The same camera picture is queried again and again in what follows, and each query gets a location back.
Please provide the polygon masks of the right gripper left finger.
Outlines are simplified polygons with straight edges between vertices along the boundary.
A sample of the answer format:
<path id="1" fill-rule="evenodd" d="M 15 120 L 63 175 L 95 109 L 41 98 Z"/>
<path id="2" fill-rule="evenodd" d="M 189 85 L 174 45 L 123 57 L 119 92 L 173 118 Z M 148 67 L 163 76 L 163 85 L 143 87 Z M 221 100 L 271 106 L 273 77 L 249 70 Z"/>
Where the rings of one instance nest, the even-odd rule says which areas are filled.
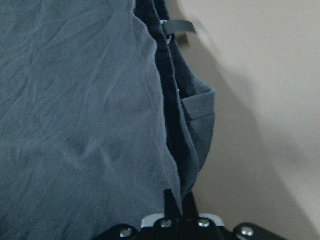
<path id="1" fill-rule="evenodd" d="M 170 220 L 178 220 L 182 218 L 171 189 L 166 189 L 164 191 L 164 218 Z"/>

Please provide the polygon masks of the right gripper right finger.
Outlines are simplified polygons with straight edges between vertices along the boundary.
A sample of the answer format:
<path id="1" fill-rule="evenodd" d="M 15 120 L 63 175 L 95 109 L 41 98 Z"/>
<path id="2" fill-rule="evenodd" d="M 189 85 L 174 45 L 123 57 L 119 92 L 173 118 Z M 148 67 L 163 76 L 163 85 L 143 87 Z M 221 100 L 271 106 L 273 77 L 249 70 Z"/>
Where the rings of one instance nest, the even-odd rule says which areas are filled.
<path id="1" fill-rule="evenodd" d="M 196 200 L 192 191 L 189 192 L 183 199 L 182 210 L 183 210 L 183 217 L 186 220 L 195 220 L 200 217 Z"/>

